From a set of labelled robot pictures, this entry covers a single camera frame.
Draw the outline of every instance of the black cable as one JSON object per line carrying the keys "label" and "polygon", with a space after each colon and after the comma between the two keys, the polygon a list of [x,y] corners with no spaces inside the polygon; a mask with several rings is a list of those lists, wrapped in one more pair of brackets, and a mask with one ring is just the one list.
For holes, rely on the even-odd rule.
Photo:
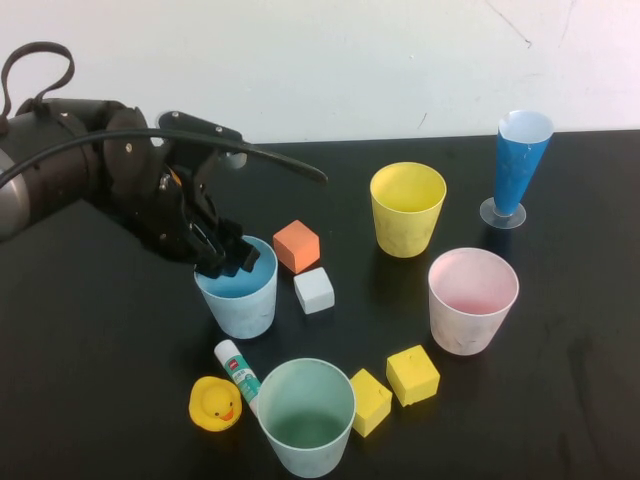
{"label": "black cable", "polygon": [[122,140],[127,138],[164,138],[166,140],[177,140],[183,142],[197,143],[200,145],[206,145],[209,147],[223,148],[229,152],[247,153],[255,155],[257,157],[270,160],[278,165],[281,165],[289,170],[300,173],[317,182],[326,183],[328,178],[321,170],[315,167],[307,165],[299,160],[281,155],[275,152],[269,152],[261,150],[250,143],[240,143],[234,140],[227,140],[224,138],[213,137],[211,135],[203,135],[199,133],[183,132],[180,130],[165,130],[161,128],[140,128],[131,130],[113,130],[113,131],[101,131],[90,133],[88,135],[82,135],[68,140],[59,145],[46,148],[34,156],[26,159],[23,162],[17,163],[5,172],[0,174],[0,188],[4,187],[7,183],[13,180],[18,175],[24,173],[29,168],[37,165],[47,158],[62,153],[72,148],[81,147],[88,143],[99,142],[103,140]]}

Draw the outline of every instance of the foam block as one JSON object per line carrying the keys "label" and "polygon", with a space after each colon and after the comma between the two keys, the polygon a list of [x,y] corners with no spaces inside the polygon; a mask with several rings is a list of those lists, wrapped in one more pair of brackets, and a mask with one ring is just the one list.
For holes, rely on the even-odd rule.
{"label": "foam block", "polygon": [[320,259],[320,239],[300,220],[273,236],[273,249],[278,260],[293,273],[302,272]]}
{"label": "foam block", "polygon": [[307,315],[331,308],[335,304],[331,281],[322,267],[296,275],[293,277],[293,284],[300,305]]}
{"label": "foam block", "polygon": [[435,395],[440,374],[424,348],[417,345],[387,359],[387,380],[400,404],[406,407]]}
{"label": "foam block", "polygon": [[356,392],[356,418],[353,428],[366,437],[391,412],[392,395],[364,368],[353,376],[351,385]]}

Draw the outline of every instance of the pink cup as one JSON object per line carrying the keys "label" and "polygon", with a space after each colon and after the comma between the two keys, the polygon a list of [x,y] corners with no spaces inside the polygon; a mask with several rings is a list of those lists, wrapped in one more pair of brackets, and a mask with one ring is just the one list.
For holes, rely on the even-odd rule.
{"label": "pink cup", "polygon": [[429,270],[431,334],[456,355],[481,352],[502,325],[520,285],[511,265],[479,248],[440,255]]}

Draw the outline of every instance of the white cube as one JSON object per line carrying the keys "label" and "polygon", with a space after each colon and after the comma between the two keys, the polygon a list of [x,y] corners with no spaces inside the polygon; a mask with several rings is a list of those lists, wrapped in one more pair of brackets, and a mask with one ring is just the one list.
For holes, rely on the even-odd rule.
{"label": "white cube", "polygon": [[293,283],[300,305],[307,315],[331,308],[335,304],[333,287],[324,268],[296,275]]}

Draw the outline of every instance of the yellow rubber duck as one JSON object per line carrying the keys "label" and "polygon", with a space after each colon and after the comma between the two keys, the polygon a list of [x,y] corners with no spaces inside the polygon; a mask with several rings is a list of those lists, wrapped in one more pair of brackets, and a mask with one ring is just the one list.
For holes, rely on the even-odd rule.
{"label": "yellow rubber duck", "polygon": [[189,415],[193,423],[210,432],[221,432],[242,414],[240,391],[233,383],[216,377],[202,377],[191,389]]}

